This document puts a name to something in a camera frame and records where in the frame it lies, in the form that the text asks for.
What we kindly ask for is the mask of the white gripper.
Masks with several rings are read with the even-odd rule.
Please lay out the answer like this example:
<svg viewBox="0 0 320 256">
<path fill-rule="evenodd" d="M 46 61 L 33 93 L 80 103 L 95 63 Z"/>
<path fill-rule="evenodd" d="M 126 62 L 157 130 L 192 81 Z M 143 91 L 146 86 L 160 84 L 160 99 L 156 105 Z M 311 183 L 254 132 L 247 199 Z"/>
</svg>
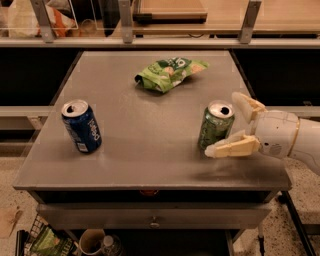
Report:
<svg viewBox="0 0 320 256">
<path fill-rule="evenodd" d="M 238 131 L 209 145 L 205 155 L 211 158 L 240 157 L 259 150 L 271 157 L 287 157 L 299 127 L 299 118 L 289 112 L 267 111 L 264 104 L 240 92 L 233 92 L 232 100 L 247 123 L 257 117 L 252 126 L 253 135 Z"/>
</svg>

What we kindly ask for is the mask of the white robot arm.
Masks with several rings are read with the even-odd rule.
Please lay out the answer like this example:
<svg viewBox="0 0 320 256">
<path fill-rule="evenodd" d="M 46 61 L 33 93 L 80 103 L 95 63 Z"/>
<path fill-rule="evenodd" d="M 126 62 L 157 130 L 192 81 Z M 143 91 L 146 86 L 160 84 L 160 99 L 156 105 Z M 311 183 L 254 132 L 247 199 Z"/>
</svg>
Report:
<svg viewBox="0 0 320 256">
<path fill-rule="evenodd" d="M 320 175 L 320 123 L 298 117 L 294 113 L 267 110 L 259 101 L 240 92 L 232 100 L 248 124 L 249 135 L 244 130 L 209 145 L 205 155 L 211 158 L 249 156 L 261 154 L 283 159 L 297 159 Z"/>
</svg>

